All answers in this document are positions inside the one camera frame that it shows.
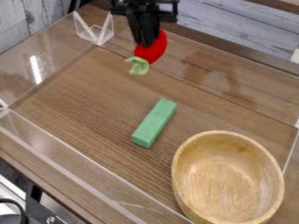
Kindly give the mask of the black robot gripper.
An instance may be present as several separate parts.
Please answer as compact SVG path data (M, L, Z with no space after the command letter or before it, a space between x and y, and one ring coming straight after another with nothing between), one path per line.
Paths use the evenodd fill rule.
M177 21L179 2L180 0L109 0L109 11L127 18L135 42L148 47L159 36L160 21Z

